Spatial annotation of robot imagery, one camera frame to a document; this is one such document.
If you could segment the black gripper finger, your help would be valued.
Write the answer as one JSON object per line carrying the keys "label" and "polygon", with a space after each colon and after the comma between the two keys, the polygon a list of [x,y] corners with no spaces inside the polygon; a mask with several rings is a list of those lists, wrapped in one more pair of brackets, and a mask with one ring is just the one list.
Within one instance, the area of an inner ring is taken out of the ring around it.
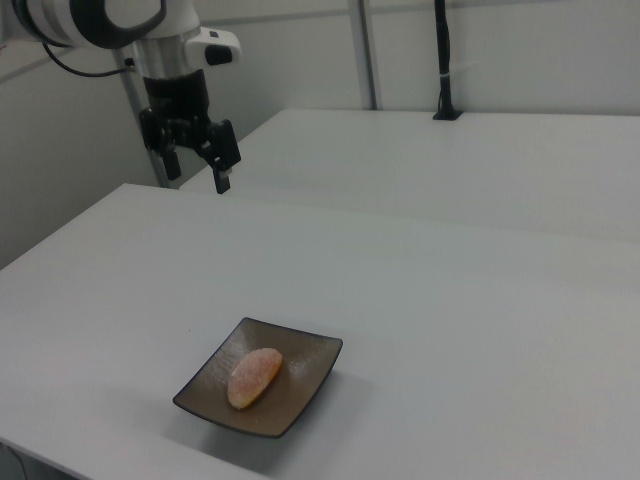
{"label": "black gripper finger", "polygon": [[169,181],[178,179],[182,175],[182,171],[175,152],[175,141],[169,127],[151,108],[146,108],[139,113],[139,122],[145,148],[162,159]]}
{"label": "black gripper finger", "polygon": [[230,189],[229,175],[233,167],[241,161],[232,123],[225,119],[210,122],[198,141],[198,155],[212,170],[216,192],[220,195]]}

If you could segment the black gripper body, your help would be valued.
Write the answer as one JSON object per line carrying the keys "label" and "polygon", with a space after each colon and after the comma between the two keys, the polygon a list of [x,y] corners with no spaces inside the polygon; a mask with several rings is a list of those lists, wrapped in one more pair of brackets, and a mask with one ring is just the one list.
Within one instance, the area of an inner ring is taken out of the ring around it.
{"label": "black gripper body", "polygon": [[142,111],[146,148],[175,144],[201,148],[207,139],[209,94],[203,70],[171,79],[144,78],[149,106]]}

